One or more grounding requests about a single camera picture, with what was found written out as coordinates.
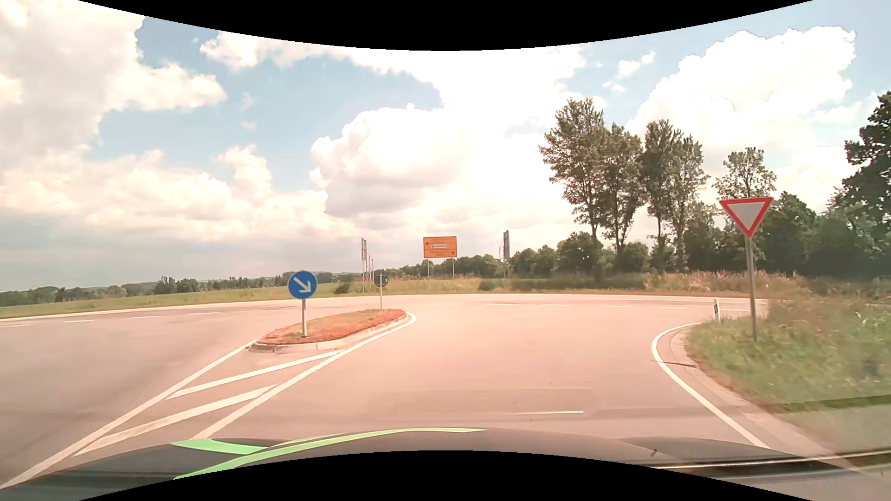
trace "orange sign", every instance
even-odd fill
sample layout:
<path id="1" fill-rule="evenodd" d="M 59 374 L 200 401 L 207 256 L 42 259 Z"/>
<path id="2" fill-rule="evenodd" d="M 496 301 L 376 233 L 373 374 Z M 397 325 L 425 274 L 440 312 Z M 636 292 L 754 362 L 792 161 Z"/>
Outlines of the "orange sign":
<path id="1" fill-rule="evenodd" d="M 458 256 L 458 237 L 425 236 L 424 258 L 456 258 Z"/>

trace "curb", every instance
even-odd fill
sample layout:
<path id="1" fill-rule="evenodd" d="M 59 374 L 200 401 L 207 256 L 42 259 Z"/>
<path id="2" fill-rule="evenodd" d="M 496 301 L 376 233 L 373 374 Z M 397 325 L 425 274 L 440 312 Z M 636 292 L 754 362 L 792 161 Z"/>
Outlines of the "curb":
<path id="1" fill-rule="evenodd" d="M 836 455 L 796 425 L 787 423 L 779 417 L 764 411 L 761 407 L 756 406 L 702 372 L 699 369 L 699 364 L 687 356 L 684 340 L 690 329 L 691 327 L 679 329 L 668 336 L 669 349 L 678 362 L 687 365 L 683 368 L 685 375 L 704 386 L 721 400 L 720 407 L 731 407 L 738 411 L 749 421 L 755 423 L 761 430 L 766 431 L 770 435 L 771 441 L 780 442 L 790 449 L 786 452 L 805 457 L 833 457 Z"/>
<path id="2" fill-rule="evenodd" d="M 343 348 L 353 342 L 361 341 L 372 337 L 374 334 L 386 331 L 396 324 L 402 324 L 408 318 L 408 314 L 405 313 L 399 318 L 388 320 L 383 324 L 377 324 L 367 329 L 363 329 L 358 333 L 352 333 L 345 338 L 332 341 L 305 342 L 300 344 L 268 344 L 264 342 L 253 342 L 248 347 L 248 351 L 254 353 L 313 353 Z"/>

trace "shrub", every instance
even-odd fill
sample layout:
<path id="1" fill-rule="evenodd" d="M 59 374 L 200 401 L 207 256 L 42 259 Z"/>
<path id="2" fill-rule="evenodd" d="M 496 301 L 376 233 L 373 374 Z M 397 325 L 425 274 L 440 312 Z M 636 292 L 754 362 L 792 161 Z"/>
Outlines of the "shrub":
<path id="1" fill-rule="evenodd" d="M 337 289 L 334 289 L 335 294 L 346 294 L 349 292 L 349 288 L 352 285 L 352 282 L 341 282 L 340 285 L 337 286 Z"/>

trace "car hood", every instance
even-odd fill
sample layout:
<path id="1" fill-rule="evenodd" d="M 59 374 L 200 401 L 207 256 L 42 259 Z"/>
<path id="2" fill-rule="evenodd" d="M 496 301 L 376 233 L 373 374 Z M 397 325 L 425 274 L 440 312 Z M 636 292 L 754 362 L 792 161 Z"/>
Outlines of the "car hood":
<path id="1" fill-rule="evenodd" d="M 491 428 L 397 428 L 298 439 L 192 439 L 80 464 L 0 491 L 3 499 L 86 497 L 254 464 L 320 456 L 413 450 L 496 451 L 569 456 L 712 478 L 846 472 L 838 464 L 711 439 L 604 439 Z"/>

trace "sky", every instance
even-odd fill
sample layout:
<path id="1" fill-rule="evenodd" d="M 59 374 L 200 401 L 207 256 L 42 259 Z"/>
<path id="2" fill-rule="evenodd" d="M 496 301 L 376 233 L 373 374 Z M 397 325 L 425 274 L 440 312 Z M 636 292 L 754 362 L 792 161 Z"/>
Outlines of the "sky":
<path id="1" fill-rule="evenodd" d="M 726 171 L 756 146 L 813 209 L 891 90 L 891 4 L 806 4 L 653 35 L 483 52 L 219 32 L 0 0 L 0 291 L 361 269 L 552 247 L 571 207 L 538 146 L 567 99 L 670 119 Z M 702 193 L 715 201 L 712 188 Z M 648 242 L 641 209 L 629 241 Z"/>

